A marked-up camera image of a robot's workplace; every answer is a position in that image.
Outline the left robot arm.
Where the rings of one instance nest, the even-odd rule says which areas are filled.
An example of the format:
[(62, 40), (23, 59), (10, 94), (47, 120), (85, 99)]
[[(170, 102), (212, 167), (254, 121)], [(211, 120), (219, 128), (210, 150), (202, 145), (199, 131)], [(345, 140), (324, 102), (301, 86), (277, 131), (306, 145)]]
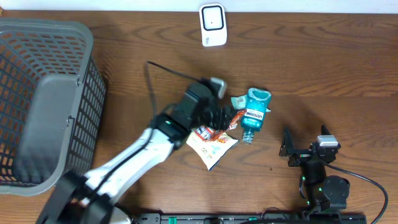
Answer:
[(218, 101), (227, 84), (218, 78), (192, 83), (172, 112), (155, 115), (139, 139), (106, 164), (84, 175), (65, 173), (37, 223), (111, 223), (115, 204), (148, 170), (179, 149), (192, 129), (227, 130), (236, 112)]

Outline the red orange snack bar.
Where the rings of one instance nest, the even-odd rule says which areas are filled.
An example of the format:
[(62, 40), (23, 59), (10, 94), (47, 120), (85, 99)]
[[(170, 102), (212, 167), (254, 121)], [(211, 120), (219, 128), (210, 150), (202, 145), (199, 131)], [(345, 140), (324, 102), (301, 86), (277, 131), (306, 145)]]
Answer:
[(203, 140), (216, 141), (225, 132), (235, 129), (245, 112), (246, 110), (223, 110), (221, 114), (217, 114), (216, 121), (212, 121), (208, 126), (204, 126)]

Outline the light teal snack packet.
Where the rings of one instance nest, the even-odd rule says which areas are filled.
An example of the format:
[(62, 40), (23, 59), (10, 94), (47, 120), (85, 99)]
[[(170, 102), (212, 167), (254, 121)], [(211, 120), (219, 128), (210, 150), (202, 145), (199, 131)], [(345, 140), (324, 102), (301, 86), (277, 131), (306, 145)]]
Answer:
[(243, 95), (239, 97), (232, 97), (231, 102), (236, 110), (250, 109), (265, 113), (271, 112), (271, 110), (268, 108), (268, 104), (271, 102), (271, 96), (259, 98)]

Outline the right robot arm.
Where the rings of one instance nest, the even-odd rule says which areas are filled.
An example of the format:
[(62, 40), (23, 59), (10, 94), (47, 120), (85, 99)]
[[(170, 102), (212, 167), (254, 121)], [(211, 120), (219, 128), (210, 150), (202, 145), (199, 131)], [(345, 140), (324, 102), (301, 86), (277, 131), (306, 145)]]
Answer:
[(299, 192), (308, 203), (308, 208), (300, 212), (302, 219), (341, 222), (341, 211), (347, 208), (350, 183), (340, 176), (327, 175), (325, 169), (336, 159), (340, 148), (324, 125), (321, 135), (307, 149), (297, 149), (289, 129), (284, 129), (279, 156), (289, 158), (289, 167), (301, 168)]

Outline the blue mouthwash bottle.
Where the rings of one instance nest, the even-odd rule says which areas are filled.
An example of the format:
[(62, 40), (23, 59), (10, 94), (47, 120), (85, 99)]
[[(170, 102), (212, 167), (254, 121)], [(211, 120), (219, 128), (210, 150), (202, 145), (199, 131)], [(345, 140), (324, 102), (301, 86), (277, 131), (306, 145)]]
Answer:
[(244, 129), (243, 143), (252, 144), (254, 134), (261, 130), (266, 113), (270, 112), (268, 105), (271, 98), (269, 91), (258, 88), (248, 90), (245, 114), (241, 120), (241, 127)]

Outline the large yellow snack bag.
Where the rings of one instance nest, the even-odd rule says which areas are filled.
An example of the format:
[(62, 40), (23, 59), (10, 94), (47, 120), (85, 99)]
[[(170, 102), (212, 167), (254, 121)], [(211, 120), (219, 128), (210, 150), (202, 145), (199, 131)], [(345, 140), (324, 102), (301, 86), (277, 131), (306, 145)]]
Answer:
[(239, 141), (222, 131), (206, 126), (193, 129), (186, 143), (200, 156), (208, 170), (212, 170), (227, 151)]

